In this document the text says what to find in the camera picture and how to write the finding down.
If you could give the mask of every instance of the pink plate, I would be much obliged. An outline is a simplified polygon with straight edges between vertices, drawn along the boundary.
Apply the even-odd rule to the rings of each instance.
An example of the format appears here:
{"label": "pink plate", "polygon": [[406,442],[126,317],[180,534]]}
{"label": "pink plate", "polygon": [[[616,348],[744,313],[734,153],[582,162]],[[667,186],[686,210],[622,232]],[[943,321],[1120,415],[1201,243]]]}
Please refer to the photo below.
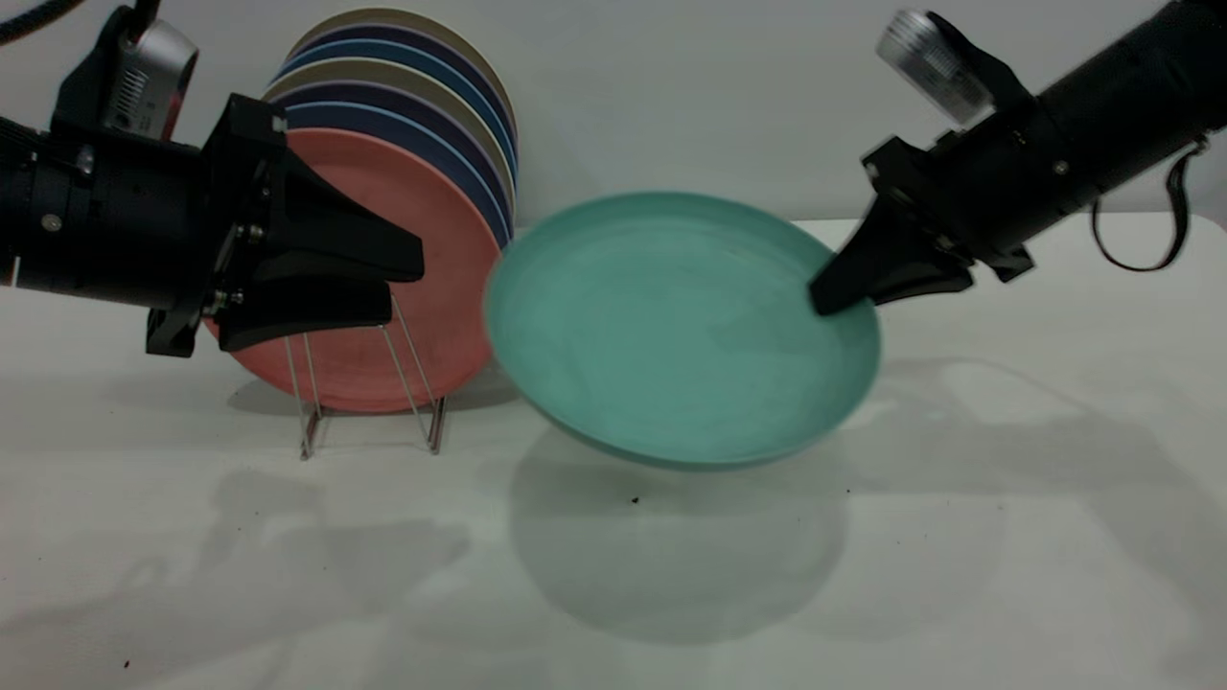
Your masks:
{"label": "pink plate", "polygon": [[[422,360],[431,392],[443,397],[464,386],[490,360],[481,296],[498,259],[498,244],[464,192],[426,161],[379,139],[334,129],[298,129],[290,147],[355,201],[422,238],[426,277],[393,284]],[[210,330],[216,329],[212,323]],[[396,320],[388,327],[417,404],[428,400]],[[291,338],[298,386],[313,399],[302,336]],[[385,413],[409,409],[388,343],[378,329],[310,334],[320,401],[336,410]],[[281,339],[234,352],[252,373],[293,394]]]}

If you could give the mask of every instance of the stack of plates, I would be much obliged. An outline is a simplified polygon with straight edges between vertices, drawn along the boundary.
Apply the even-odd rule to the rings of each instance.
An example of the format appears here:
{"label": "stack of plates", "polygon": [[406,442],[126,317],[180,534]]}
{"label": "stack of plates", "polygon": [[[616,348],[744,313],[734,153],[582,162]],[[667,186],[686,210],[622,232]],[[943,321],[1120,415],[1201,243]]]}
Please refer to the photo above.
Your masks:
{"label": "stack of plates", "polygon": [[[310,29],[265,99],[286,108],[290,146],[315,172],[372,211],[421,237],[426,277],[393,286],[429,393],[447,395],[490,359],[481,316],[485,281],[513,237],[518,136],[510,101],[490,64],[426,17],[356,10]],[[395,320],[389,329],[417,403],[429,399]],[[312,398],[302,339],[292,339],[303,395]],[[324,405],[407,409],[383,334],[310,336]],[[292,392],[285,345],[236,354],[256,376]]]}

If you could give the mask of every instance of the navy plate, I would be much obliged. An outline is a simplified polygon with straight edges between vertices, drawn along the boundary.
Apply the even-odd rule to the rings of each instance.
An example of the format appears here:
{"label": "navy plate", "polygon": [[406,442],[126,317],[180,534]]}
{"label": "navy plate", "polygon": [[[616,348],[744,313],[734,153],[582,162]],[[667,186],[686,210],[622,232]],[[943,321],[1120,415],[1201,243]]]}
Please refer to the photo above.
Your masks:
{"label": "navy plate", "polygon": [[448,45],[447,43],[428,36],[420,33],[405,27],[391,26],[391,25],[358,25],[347,26],[345,28],[339,28],[321,34],[310,42],[303,44],[302,48],[291,54],[287,60],[292,60],[298,55],[310,50],[313,48],[319,48],[328,43],[336,43],[339,41],[390,41],[393,43],[400,43],[401,45],[407,45],[410,48],[417,48],[425,53],[434,55],[439,60],[443,60],[452,69],[464,75],[479,91],[486,97],[486,101],[498,110],[498,115],[503,119],[507,125],[507,130],[512,133],[513,141],[519,150],[519,142],[514,140],[515,128],[512,125],[510,118],[510,103],[504,103],[498,93],[491,86],[490,80],[486,75],[481,74],[481,70],[476,65],[470,63],[464,55],[461,55],[455,48]]}
{"label": "navy plate", "polygon": [[304,103],[286,109],[291,129],[334,128],[377,136],[410,151],[448,176],[481,211],[499,247],[510,239],[509,222],[498,206],[497,193],[477,174],[472,163],[429,129],[396,113],[361,103]]}
{"label": "navy plate", "polygon": [[507,162],[512,167],[512,173],[514,174],[519,171],[519,162],[515,157],[515,146],[512,144],[512,138],[507,133],[507,126],[494,112],[494,108],[488,101],[486,101],[486,97],[477,91],[477,87],[464,77],[464,75],[455,71],[448,66],[447,63],[439,60],[429,53],[423,53],[416,48],[410,48],[390,41],[337,41],[335,43],[312,48],[310,50],[299,54],[293,60],[290,60],[281,66],[281,70],[277,72],[274,81],[304,65],[333,58],[373,58],[377,60],[388,60],[418,70],[422,74],[442,82],[464,98],[472,107],[472,109],[477,112],[477,115],[481,117],[487,125],[490,125],[490,130],[494,133],[494,139],[498,140],[499,147],[502,147],[503,153],[507,155]]}
{"label": "navy plate", "polygon": [[[508,189],[503,179],[494,172],[493,162],[482,151],[481,146],[477,145],[477,141],[464,128],[452,120],[452,118],[425,101],[415,98],[404,91],[371,82],[325,81],[296,88],[280,98],[275,98],[272,102],[290,108],[304,103],[330,101],[374,106],[405,115],[417,124],[426,126],[467,158],[486,183],[486,187],[502,192],[499,195],[499,209],[508,222],[514,217],[514,192]],[[379,138],[388,141],[388,138],[383,135],[379,135]],[[459,184],[459,180],[453,179],[452,182]]]}

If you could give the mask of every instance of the beige plate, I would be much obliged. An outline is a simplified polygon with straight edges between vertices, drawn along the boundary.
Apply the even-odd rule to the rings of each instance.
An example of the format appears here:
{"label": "beige plate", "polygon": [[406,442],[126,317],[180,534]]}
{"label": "beige plate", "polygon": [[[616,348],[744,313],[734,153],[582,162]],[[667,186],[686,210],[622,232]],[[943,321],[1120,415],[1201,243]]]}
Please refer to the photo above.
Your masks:
{"label": "beige plate", "polygon": [[486,157],[492,161],[494,172],[503,183],[503,189],[508,193],[507,201],[512,214],[515,212],[515,184],[512,168],[507,163],[507,156],[503,155],[503,150],[498,146],[498,141],[486,120],[481,119],[472,106],[458,96],[455,91],[426,74],[396,63],[371,58],[334,58],[312,63],[286,74],[269,86],[264,99],[271,101],[294,88],[324,81],[368,81],[388,86],[422,98],[450,115],[472,136]]}
{"label": "beige plate", "polygon": [[434,20],[428,20],[421,15],[415,15],[412,12],[406,12],[404,10],[395,10],[391,7],[368,7],[364,10],[352,10],[350,12],[342,12],[335,17],[324,20],[323,22],[315,25],[314,28],[303,34],[294,43],[294,47],[290,50],[293,55],[302,48],[306,43],[314,41],[315,38],[339,28],[345,28],[351,25],[390,25],[399,26],[401,28],[407,28],[416,31],[418,33],[425,33],[431,36],[443,43],[450,45],[456,53],[460,53],[470,63],[474,64],[477,70],[486,76],[486,81],[494,88],[498,97],[503,99],[503,104],[507,107],[507,117],[510,118],[512,136],[519,140],[519,126],[515,124],[515,112],[512,108],[512,99],[507,96],[507,90],[503,88],[503,82],[499,81],[498,74],[494,72],[494,68],[481,56],[481,53],[472,47],[467,41],[465,41],[459,33],[452,31],[450,28],[440,25]]}

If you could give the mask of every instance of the black cylinder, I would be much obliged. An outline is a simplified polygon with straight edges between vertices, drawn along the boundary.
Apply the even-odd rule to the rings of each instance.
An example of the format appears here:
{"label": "black cylinder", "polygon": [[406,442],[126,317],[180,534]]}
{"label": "black cylinder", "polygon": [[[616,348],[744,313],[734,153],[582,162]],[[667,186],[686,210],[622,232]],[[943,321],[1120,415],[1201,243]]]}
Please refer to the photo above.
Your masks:
{"label": "black cylinder", "polygon": [[1098,195],[1227,125],[1227,29],[1215,9],[1163,7],[1039,96]]}
{"label": "black cylinder", "polygon": [[21,258],[17,287],[174,307],[196,273],[204,182],[190,157],[141,142],[93,149],[40,138],[37,160],[0,160],[21,184],[0,194],[0,222]]}
{"label": "black cylinder", "polygon": [[1033,236],[1227,126],[1222,2],[1182,0],[1034,99],[929,151],[942,220],[994,264]]}

